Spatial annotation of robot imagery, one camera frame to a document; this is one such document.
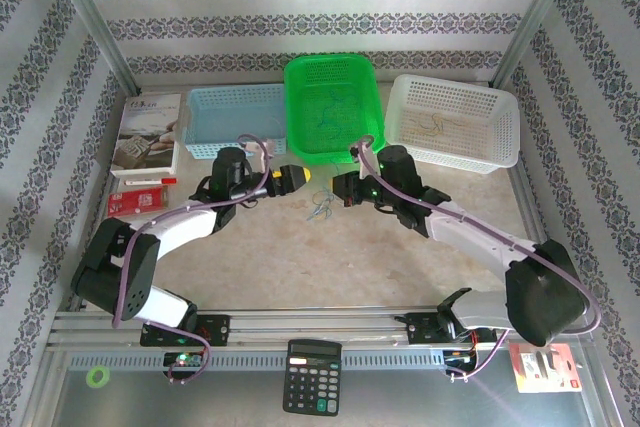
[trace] blue basket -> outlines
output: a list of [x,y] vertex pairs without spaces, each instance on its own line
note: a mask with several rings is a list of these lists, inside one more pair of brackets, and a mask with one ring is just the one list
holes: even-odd
[[239,85],[194,89],[184,135],[195,159],[215,159],[224,147],[237,146],[240,134],[276,142],[276,154],[287,151],[284,84]]

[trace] calculator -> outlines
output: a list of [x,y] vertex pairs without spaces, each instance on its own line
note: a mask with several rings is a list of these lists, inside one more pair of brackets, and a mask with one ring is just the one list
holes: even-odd
[[313,339],[289,341],[282,408],[336,416],[340,407],[342,345]]

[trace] wire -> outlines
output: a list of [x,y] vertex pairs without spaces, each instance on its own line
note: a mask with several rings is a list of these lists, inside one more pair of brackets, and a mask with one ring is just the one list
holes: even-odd
[[471,356],[476,358],[476,364],[478,363],[478,334],[475,330],[471,331],[471,341],[473,342],[473,349],[471,349]]
[[427,135],[429,137],[437,137],[440,134],[444,134],[444,123],[449,122],[457,127],[464,127],[466,124],[464,122],[456,122],[455,120],[447,119],[442,117],[439,113],[434,113],[431,115],[431,121],[433,122],[433,127],[425,127],[416,119],[409,119],[414,124],[418,125],[425,132],[422,132],[423,135]]
[[369,171],[369,174],[375,180],[377,180],[380,185],[382,185],[385,189],[387,189],[392,194],[395,194],[396,196],[400,197],[403,200],[406,200],[407,202],[411,202],[411,203],[419,205],[421,207],[426,207],[426,208],[428,208],[430,210],[433,210],[435,212],[440,212],[441,214],[448,215],[449,217],[452,217],[452,218],[456,219],[459,222],[466,222],[467,224],[469,224],[469,225],[475,227],[476,229],[478,229],[479,231],[481,231],[481,232],[489,235],[490,237],[498,240],[499,242],[503,243],[504,245],[507,245],[509,248],[511,248],[513,250],[516,250],[516,251],[520,252],[521,254],[524,254],[524,255],[526,255],[528,257],[531,257],[533,260],[535,260],[536,262],[539,262],[540,264],[544,265],[546,268],[551,270],[553,273],[559,275],[560,277],[562,277],[563,280],[567,281],[573,287],[578,289],[580,291],[580,293],[586,297],[587,302],[588,302],[588,307],[590,307],[591,310],[593,311],[593,319],[591,320],[591,322],[589,322],[584,327],[580,327],[580,328],[577,328],[577,329],[565,330],[563,332],[564,334],[575,334],[575,335],[586,334],[586,333],[589,333],[589,332],[593,332],[595,329],[598,328],[598,326],[600,325],[600,321],[602,320],[602,310],[600,309],[600,306],[598,305],[598,300],[591,293],[591,291],[589,289],[587,289],[582,284],[582,282],[580,282],[579,280],[574,278],[572,275],[570,275],[567,272],[565,272],[564,270],[562,270],[557,265],[553,264],[552,262],[549,262],[547,259],[543,258],[542,256],[536,254],[535,252],[529,250],[526,247],[523,247],[523,246],[513,242],[511,239],[509,239],[508,237],[505,237],[500,232],[497,232],[492,227],[484,225],[484,224],[478,222],[477,220],[475,220],[473,218],[470,218],[470,217],[467,217],[467,216],[465,216],[465,215],[463,215],[463,214],[461,214],[459,212],[454,212],[454,211],[446,209],[444,207],[440,207],[438,205],[434,205],[434,204],[431,204],[429,202],[425,202],[424,200],[416,199],[416,198],[411,197],[411,196],[405,194],[404,192],[396,189],[395,187],[393,187],[391,184],[389,184],[386,180],[384,180],[380,175],[378,175],[376,173],[376,171],[374,170],[374,168],[371,166],[371,164],[367,160],[366,156],[364,155],[364,147],[363,147],[363,145],[364,145],[365,141],[367,141],[367,140],[369,140],[369,143],[366,144],[366,147],[369,147],[373,143],[373,137],[371,135],[366,135],[366,136],[362,137],[358,141],[358,143],[357,143],[357,145],[358,145],[358,158],[360,159],[360,162],[362,162],[362,164]]
[[[320,202],[316,201],[316,196],[318,194],[324,194],[324,198]],[[326,187],[313,194],[313,196],[311,197],[311,202],[316,205],[316,208],[311,213],[311,215],[307,217],[307,220],[318,219],[322,214],[324,214],[325,220],[331,217],[331,214],[333,213],[333,211],[331,210],[331,202],[333,202],[335,198],[336,196],[333,194],[333,192],[331,192]]]
[[393,208],[391,210],[384,210],[382,207],[380,207],[377,204],[373,204],[373,208],[376,209],[378,212],[380,212],[381,214],[394,214],[395,212],[393,211]]
[[[125,251],[124,254],[124,259],[123,259],[123,263],[122,263],[122,269],[120,271],[120,286],[118,289],[118,299],[116,301],[116,309],[115,309],[115,314],[113,316],[113,320],[111,322],[111,326],[114,329],[117,329],[120,326],[120,322],[122,321],[122,311],[124,310],[124,300],[127,294],[127,281],[129,278],[129,266],[131,264],[131,255],[133,253],[133,248],[135,247],[135,243],[138,240],[138,238],[147,230],[149,230],[151,227],[155,226],[158,222],[162,222],[165,221],[167,219],[170,219],[172,217],[175,217],[176,215],[180,215],[183,214],[185,212],[190,212],[192,210],[210,210],[211,208],[214,207],[226,207],[229,205],[234,205],[234,204],[240,204],[246,200],[249,200],[254,193],[256,193],[258,190],[260,190],[264,184],[267,182],[267,179],[269,178],[269,164],[270,164],[270,159],[269,159],[269,153],[267,151],[267,146],[264,144],[264,142],[262,142],[262,140],[260,140],[258,137],[251,135],[251,134],[242,134],[238,137],[238,143],[240,143],[241,146],[244,147],[244,143],[241,142],[241,139],[243,138],[247,138],[250,140],[253,140],[254,142],[256,142],[258,144],[258,146],[260,147],[260,149],[262,150],[262,153],[265,157],[265,169],[264,169],[264,173],[262,174],[262,177],[260,178],[260,182],[258,182],[258,185],[251,191],[247,192],[245,195],[243,195],[242,197],[239,197],[237,199],[233,199],[233,200],[223,200],[220,202],[210,202],[207,204],[200,204],[200,205],[187,205],[187,206],[183,206],[183,207],[178,207],[177,209],[174,210],[170,210],[169,212],[165,212],[163,214],[160,214],[159,216],[153,218],[152,220],[150,220],[149,222],[145,223],[142,225],[142,227],[140,227],[136,232],[134,232],[134,234],[131,236],[131,238],[129,239],[129,243],[127,244],[127,249]],[[178,335],[182,335],[182,336],[186,336],[186,337],[191,337],[193,339],[198,340],[199,342],[202,342],[202,344],[205,347],[205,350],[207,351],[207,362],[202,362],[202,365],[200,366],[200,369],[198,369],[196,372],[194,372],[191,376],[189,376],[186,379],[182,379],[180,381],[181,384],[186,384],[190,381],[192,381],[193,379],[195,379],[196,377],[198,377],[200,374],[202,374],[202,372],[204,372],[207,368],[207,363],[209,362],[209,359],[211,359],[212,354],[211,354],[211,345],[209,345],[209,342],[207,342],[206,339],[204,339],[203,337],[196,335],[196,334],[192,334],[191,332],[187,332],[181,329],[176,329],[173,327],[169,327],[168,325],[164,325],[161,324],[159,322],[153,322],[153,321],[148,321],[147,322],[149,325],[153,325],[154,327],[157,327],[159,329],[163,329],[166,330],[168,332],[173,332],[174,334],[178,334]],[[171,377],[171,373],[169,372],[169,381],[173,382],[174,379],[173,377]]]
[[258,206],[258,199],[253,199],[253,200],[248,200],[247,202],[242,202],[240,204],[241,207],[244,207],[245,209],[251,210],[254,207]]
[[493,349],[491,349],[491,352],[489,352],[489,355],[487,355],[487,358],[484,359],[480,365],[477,365],[475,369],[473,369],[471,372],[465,372],[462,369],[458,369],[457,367],[452,367],[450,365],[447,365],[447,370],[451,370],[453,372],[457,372],[461,375],[459,376],[455,376],[455,375],[451,375],[451,379],[453,380],[465,380],[468,379],[469,377],[473,377],[474,375],[477,375],[480,373],[480,371],[482,371],[482,369],[484,369],[487,365],[489,365],[489,362],[491,362],[491,359],[493,359],[493,357],[496,355],[496,352],[498,352],[498,349],[502,346],[502,344],[504,343],[505,339],[507,338],[507,335],[509,334],[510,330],[507,329],[505,330],[502,335],[500,336],[500,338],[498,339],[498,341],[496,342],[496,344],[493,346]]

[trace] green tape roll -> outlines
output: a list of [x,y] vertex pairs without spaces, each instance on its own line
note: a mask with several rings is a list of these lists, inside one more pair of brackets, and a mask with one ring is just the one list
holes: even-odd
[[96,365],[87,372],[87,385],[92,389],[101,389],[109,382],[111,373],[104,365]]

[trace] green basket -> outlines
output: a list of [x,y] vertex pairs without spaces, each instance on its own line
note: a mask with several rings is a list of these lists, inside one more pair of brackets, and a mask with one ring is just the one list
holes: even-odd
[[298,57],[284,69],[287,143],[309,164],[350,163],[363,135],[385,145],[380,95],[368,59],[354,54]]

